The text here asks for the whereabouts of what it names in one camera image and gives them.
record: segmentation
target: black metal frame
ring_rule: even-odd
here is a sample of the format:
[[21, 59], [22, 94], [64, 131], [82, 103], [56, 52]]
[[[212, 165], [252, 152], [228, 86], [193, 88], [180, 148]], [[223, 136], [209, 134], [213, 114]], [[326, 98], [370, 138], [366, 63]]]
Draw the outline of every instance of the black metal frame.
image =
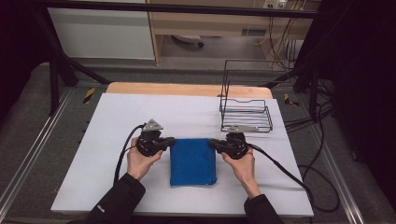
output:
[[74, 8], [74, 9], [94, 9], [94, 10], [117, 10], [117, 11], [146, 11], [146, 12], [172, 12], [172, 13], [193, 13], [193, 14], [216, 14], [216, 15], [237, 15], [256, 17], [280, 17], [280, 18], [302, 18], [315, 20], [332, 20], [336, 14], [331, 12], [316, 11], [295, 11], [295, 10], [273, 10], [265, 8], [243, 8], [243, 7], [207, 7], [207, 6], [184, 6], [184, 5], [162, 5], [162, 4], [137, 4], [137, 3], [110, 3], [110, 2], [86, 2], [68, 0], [35, 0], [28, 1], [30, 12], [33, 14], [35, 26], [45, 35], [49, 43], [48, 55], [50, 57], [51, 75], [51, 111], [52, 115], [59, 105], [59, 87], [57, 75], [59, 74], [66, 86], [76, 86], [78, 79], [72, 68], [75, 68], [85, 75], [92, 77], [102, 84], [109, 84], [111, 81], [100, 77], [93, 71], [69, 58], [63, 51], [49, 25], [43, 18], [43, 8]]

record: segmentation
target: gray carpet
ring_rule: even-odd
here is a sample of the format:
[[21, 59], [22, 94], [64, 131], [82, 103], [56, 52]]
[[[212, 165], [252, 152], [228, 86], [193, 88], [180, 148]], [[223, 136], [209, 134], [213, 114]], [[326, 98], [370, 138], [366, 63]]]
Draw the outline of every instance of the gray carpet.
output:
[[[211, 71], [210, 69], [201, 71], [167, 70], [159, 67], [150, 69], [96, 68], [93, 70], [103, 77], [117, 81], [220, 84], [222, 68], [221, 66], [218, 66], [218, 68]], [[82, 84], [91, 81], [90, 78], [81, 74], [78, 76], [82, 80]], [[18, 169], [27, 150], [35, 141], [39, 130], [48, 117], [50, 111], [49, 89], [48, 70], [45, 67], [37, 68], [21, 99], [12, 108], [6, 122], [2, 124], [0, 130], [0, 157], [2, 158], [0, 163], [0, 190], [2, 191]], [[83, 215], [55, 214], [50, 211], [50, 207], [56, 196], [55, 190], [62, 184], [67, 169], [78, 149], [78, 142], [84, 135], [83, 131], [89, 125], [87, 121], [91, 119], [100, 94], [106, 90], [106, 86], [98, 87], [91, 101], [84, 105], [82, 101], [87, 90], [87, 85], [74, 89], [63, 115], [23, 184], [14, 204], [9, 209], [8, 220], [28, 218], [27, 223], [34, 223], [32, 219], [36, 220], [36, 223], [40, 223], [40, 220], [41, 223], [46, 223], [45, 221], [49, 221], [48, 223], [64, 223], [62, 220], [84, 218]], [[291, 89], [286, 88], [286, 90], [292, 101], [298, 100], [297, 95]], [[273, 90], [283, 119], [305, 118], [306, 114], [301, 106], [284, 104], [284, 91], [285, 89], [282, 87]], [[307, 93], [300, 93], [300, 97], [307, 96]], [[327, 117], [323, 120], [325, 141], [336, 158], [366, 223], [396, 223], [395, 212], [376, 185], [367, 166], [364, 163], [352, 160], [349, 145], [337, 122], [336, 117]], [[308, 164], [318, 150], [312, 130], [307, 127], [291, 133], [289, 137], [297, 163]], [[314, 167], [328, 176], [322, 158], [317, 160]], [[307, 176], [306, 183], [312, 189], [318, 206], [329, 208], [334, 205], [334, 194], [317, 175], [310, 173]], [[314, 212], [314, 223], [349, 223], [343, 206], [329, 214], [318, 210], [314, 210]], [[152, 218], [148, 223], [160, 223], [161, 221], [163, 220]]]

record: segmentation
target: metal dish rack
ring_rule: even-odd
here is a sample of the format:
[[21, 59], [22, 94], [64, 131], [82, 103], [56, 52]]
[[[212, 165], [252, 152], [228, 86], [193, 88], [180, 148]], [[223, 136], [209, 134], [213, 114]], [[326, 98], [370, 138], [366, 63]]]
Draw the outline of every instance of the metal dish rack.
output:
[[[252, 99], [242, 100], [229, 97], [230, 88], [233, 84], [248, 83], [249, 85], [260, 86], [264, 83], [274, 82], [265, 80], [262, 77], [257, 80], [246, 80], [241, 73], [262, 72], [262, 70], [241, 70], [228, 69], [227, 65], [233, 62], [259, 62], [259, 63], [281, 63], [269, 61], [246, 61], [246, 60], [227, 60], [224, 65], [223, 82], [221, 87], [221, 96], [219, 111], [221, 113], [221, 131], [228, 133], [269, 133], [273, 130], [271, 114], [265, 100]], [[231, 74], [237, 72], [238, 78], [232, 78]], [[284, 70], [270, 70], [271, 73], [286, 74]]]

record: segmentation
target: person's left hand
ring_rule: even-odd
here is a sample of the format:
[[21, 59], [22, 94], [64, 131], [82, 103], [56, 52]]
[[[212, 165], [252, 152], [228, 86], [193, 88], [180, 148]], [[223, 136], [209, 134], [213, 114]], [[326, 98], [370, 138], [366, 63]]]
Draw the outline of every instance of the person's left hand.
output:
[[149, 171], [149, 167], [154, 164], [155, 161], [158, 161], [163, 154], [162, 150], [159, 150], [157, 154], [152, 157], [146, 157], [142, 155], [136, 147], [137, 138], [132, 139], [132, 148], [129, 150], [127, 159], [128, 159], [128, 168], [127, 173], [131, 175], [133, 178], [140, 180], [145, 176], [145, 174]]

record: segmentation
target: hand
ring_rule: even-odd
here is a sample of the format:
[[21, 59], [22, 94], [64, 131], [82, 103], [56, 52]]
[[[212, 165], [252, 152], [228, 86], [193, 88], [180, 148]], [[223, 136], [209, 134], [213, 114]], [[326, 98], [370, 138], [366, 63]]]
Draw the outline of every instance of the hand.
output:
[[129, 150], [127, 159], [128, 159], [128, 168], [127, 173], [131, 175], [133, 178], [140, 180], [145, 176], [145, 174], [149, 171], [149, 167], [154, 164], [155, 161], [158, 161], [163, 154], [163, 151], [158, 151], [152, 157], [143, 156], [136, 147], [137, 138], [132, 139], [132, 148]]
[[249, 148], [247, 154], [239, 159], [233, 160], [227, 153], [222, 152], [223, 159], [231, 165], [233, 173], [236, 178], [241, 182], [247, 196], [252, 199], [262, 194], [259, 186], [257, 185], [256, 178], [254, 177], [254, 156], [253, 149]]

